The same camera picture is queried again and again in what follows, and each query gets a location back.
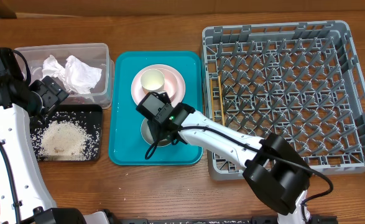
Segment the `white bowl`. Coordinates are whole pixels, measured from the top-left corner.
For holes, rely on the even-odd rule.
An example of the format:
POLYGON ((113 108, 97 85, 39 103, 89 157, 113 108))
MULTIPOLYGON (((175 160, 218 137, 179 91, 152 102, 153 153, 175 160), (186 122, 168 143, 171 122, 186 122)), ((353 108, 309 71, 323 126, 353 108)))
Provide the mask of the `white bowl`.
MULTIPOLYGON (((141 124, 141 135, 142 135, 144 141, 146 143, 148 143, 149 145, 154 143, 154 138, 150 132, 148 120, 146 118, 144 118, 144 120, 141 124)), ((169 141, 167 139, 163 139, 158 143, 158 146, 164 147, 164 146, 168 146, 170 144, 171 144, 171 141, 169 141)))

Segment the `white napkin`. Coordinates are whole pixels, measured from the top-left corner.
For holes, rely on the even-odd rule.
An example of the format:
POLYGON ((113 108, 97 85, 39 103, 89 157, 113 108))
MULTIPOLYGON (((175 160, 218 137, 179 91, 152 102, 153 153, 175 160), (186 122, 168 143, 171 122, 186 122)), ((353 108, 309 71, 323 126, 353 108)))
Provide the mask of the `white napkin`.
POLYGON ((77 94, 90 94, 101 79, 102 69, 91 67, 80 59, 71 55, 63 67, 57 59, 50 55, 43 62, 43 77, 52 77, 59 79, 66 91, 77 94))

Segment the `cream cup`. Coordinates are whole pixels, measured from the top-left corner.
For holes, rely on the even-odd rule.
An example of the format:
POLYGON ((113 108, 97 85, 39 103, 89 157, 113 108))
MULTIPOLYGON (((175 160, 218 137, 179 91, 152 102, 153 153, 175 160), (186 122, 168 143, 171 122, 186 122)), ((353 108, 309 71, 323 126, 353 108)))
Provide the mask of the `cream cup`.
POLYGON ((164 89, 165 76, 158 69, 148 69, 142 74, 140 81, 144 93, 160 92, 164 89))

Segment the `wooden chopstick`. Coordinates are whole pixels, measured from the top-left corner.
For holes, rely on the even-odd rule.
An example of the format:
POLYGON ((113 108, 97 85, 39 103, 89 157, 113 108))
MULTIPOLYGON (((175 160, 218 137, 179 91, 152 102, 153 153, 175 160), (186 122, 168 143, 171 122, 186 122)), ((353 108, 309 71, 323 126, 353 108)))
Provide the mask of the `wooden chopstick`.
POLYGON ((224 115, 224 104, 223 104, 223 95, 222 95, 222 84, 221 84, 221 75, 218 75, 218 88, 219 88, 219 102, 220 102, 220 113, 221 113, 221 122, 222 125, 225 126, 225 115, 224 115))
POLYGON ((210 80, 210 99, 211 99, 211 117, 212 120, 215 121, 215 112, 214 112, 214 99, 213 99, 213 79, 211 78, 210 80))

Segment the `red snack wrapper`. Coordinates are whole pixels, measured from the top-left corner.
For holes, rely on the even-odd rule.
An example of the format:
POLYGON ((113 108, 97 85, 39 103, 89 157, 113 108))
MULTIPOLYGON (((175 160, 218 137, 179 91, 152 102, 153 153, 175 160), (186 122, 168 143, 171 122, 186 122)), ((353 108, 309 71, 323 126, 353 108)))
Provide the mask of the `red snack wrapper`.
POLYGON ((93 98, 90 94, 78 94, 71 92, 68 98, 64 101, 66 104, 90 104, 93 98))

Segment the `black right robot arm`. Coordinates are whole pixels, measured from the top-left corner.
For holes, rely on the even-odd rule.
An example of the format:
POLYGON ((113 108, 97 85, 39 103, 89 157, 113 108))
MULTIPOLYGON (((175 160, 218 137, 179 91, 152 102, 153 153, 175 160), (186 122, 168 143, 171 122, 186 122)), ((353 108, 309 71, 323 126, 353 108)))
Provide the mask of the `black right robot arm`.
POLYGON ((141 112, 157 131, 155 138, 204 147, 243 170, 256 197, 278 214, 279 223, 311 219, 303 201, 307 196, 308 166, 281 136, 249 136, 222 126, 191 106, 144 103, 141 112))

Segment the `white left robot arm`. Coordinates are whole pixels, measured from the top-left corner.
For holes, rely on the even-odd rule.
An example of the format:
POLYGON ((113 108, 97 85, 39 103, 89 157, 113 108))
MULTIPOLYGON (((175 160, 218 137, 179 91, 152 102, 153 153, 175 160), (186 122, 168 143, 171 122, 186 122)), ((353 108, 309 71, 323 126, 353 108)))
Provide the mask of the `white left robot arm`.
POLYGON ((17 50, 0 47, 0 223, 119 223, 108 209, 83 215, 59 208, 46 188, 30 138, 68 93, 50 78, 22 73, 17 50))

